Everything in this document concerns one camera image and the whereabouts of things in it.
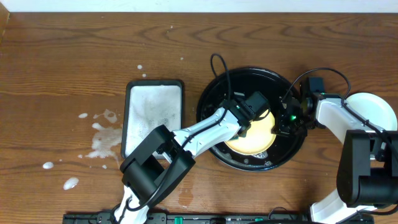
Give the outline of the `white plate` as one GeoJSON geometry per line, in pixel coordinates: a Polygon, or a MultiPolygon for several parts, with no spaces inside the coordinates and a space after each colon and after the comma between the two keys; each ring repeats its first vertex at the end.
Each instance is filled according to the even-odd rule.
{"type": "Polygon", "coordinates": [[[371,93],[355,93],[347,98],[348,104],[372,124],[387,131],[397,131],[397,116],[381,97],[371,93]]]}

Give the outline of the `green yellow sponge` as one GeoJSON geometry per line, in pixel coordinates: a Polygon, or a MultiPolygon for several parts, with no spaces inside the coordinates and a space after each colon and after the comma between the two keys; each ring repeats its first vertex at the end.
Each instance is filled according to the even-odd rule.
{"type": "Polygon", "coordinates": [[[238,138],[245,138],[246,137],[246,135],[247,135],[247,133],[241,133],[241,134],[237,134],[237,135],[235,135],[235,139],[238,139],[238,138]]]}

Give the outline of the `yellow plate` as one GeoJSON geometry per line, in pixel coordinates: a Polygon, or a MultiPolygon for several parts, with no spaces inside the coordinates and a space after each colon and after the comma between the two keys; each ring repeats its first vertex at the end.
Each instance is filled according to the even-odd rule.
{"type": "Polygon", "coordinates": [[[264,117],[264,119],[252,121],[251,127],[246,131],[244,137],[238,136],[226,141],[225,144],[234,152],[247,156],[266,151],[276,139],[276,135],[272,134],[275,118],[269,110],[261,114],[260,117],[264,117]]]}

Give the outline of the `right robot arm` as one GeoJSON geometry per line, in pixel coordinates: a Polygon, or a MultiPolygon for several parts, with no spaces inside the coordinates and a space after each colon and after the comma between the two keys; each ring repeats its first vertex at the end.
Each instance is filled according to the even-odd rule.
{"type": "Polygon", "coordinates": [[[372,124],[337,94],[306,93],[279,100],[274,131],[298,135],[329,129],[342,143],[336,189],[310,206],[313,223],[344,223],[356,216],[397,212],[397,131],[372,124]]]}

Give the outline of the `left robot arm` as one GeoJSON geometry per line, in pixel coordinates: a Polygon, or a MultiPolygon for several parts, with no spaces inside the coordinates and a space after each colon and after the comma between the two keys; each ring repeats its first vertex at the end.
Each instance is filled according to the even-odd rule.
{"type": "Polygon", "coordinates": [[[155,128],[120,166],[125,192],[114,222],[143,223],[139,215],[176,188],[196,156],[241,134],[256,116],[246,101],[225,100],[213,115],[193,126],[176,131],[164,125],[155,128]]]}

